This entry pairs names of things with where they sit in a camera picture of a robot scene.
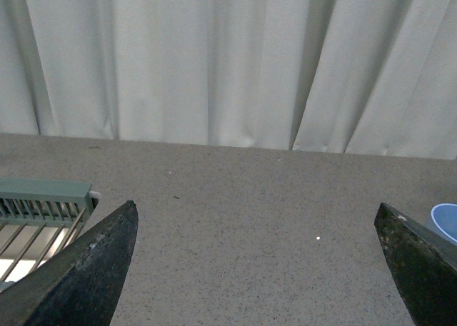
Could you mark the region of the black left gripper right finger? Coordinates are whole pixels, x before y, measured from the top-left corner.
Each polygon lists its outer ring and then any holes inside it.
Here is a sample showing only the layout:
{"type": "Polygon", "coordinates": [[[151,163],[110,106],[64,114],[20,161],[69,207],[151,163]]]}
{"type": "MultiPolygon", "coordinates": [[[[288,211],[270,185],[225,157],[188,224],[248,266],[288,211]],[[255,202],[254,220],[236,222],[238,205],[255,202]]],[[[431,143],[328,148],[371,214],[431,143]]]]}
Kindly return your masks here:
{"type": "Polygon", "coordinates": [[[456,245],[387,203],[374,226],[415,325],[456,324],[456,245]]]}

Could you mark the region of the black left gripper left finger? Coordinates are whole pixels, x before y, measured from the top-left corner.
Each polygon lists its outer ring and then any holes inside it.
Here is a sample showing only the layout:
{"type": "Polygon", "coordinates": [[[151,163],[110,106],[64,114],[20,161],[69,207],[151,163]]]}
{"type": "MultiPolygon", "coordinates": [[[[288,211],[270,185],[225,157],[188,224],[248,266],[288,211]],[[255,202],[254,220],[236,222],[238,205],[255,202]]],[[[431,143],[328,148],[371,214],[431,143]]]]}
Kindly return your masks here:
{"type": "Polygon", "coordinates": [[[1,292],[2,325],[109,325],[131,264],[139,217],[129,200],[1,292]]]}

